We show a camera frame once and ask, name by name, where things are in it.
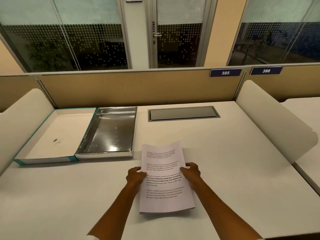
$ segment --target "silver tray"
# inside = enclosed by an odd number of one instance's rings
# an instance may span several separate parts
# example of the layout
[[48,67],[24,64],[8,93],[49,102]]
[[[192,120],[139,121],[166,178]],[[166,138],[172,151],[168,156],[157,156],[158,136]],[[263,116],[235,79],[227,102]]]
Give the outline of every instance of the silver tray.
[[79,160],[133,157],[137,107],[98,108],[75,156]]

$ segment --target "number sign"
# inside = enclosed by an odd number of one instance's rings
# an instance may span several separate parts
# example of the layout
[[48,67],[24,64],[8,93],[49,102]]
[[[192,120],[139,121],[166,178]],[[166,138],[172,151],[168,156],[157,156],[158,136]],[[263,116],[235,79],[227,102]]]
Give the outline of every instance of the number sign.
[[282,71],[282,66],[273,67],[254,67],[251,70],[250,75],[269,75],[269,74],[280,74]]
[[212,69],[210,72],[210,77],[216,76],[239,76],[241,74],[241,68],[234,69]]

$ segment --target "paper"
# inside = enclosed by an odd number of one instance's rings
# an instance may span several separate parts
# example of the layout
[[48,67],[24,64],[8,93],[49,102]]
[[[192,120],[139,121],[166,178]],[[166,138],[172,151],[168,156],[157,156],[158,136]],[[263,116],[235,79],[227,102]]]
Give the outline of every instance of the paper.
[[166,146],[142,145],[140,213],[168,213],[195,207],[192,190],[180,167],[185,167],[178,142]]

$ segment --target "white sleeve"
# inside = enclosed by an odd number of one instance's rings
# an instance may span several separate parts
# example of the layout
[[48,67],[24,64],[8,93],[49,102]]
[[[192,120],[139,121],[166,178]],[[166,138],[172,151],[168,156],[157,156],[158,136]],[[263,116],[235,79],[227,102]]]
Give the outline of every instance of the white sleeve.
[[81,238],[81,240],[99,240],[99,238],[97,238],[95,236],[87,235],[87,236]]

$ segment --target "desk surface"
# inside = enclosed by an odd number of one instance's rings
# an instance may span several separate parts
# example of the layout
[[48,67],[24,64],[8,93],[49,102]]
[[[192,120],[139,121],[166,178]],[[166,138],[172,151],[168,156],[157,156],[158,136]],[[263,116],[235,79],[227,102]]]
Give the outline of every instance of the desk surface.
[[[320,138],[320,97],[291,98],[282,104],[314,129]],[[319,188],[320,143],[298,159],[296,164],[318,186],[317,188]]]
[[[147,110],[214,105],[221,118],[148,122]],[[235,102],[138,107],[134,159],[12,164],[0,177],[2,239],[77,240],[93,227],[141,164],[141,145],[180,141],[186,162],[264,238],[320,231],[320,197]],[[214,239],[199,199],[190,211],[139,214],[136,197],[123,240]]]

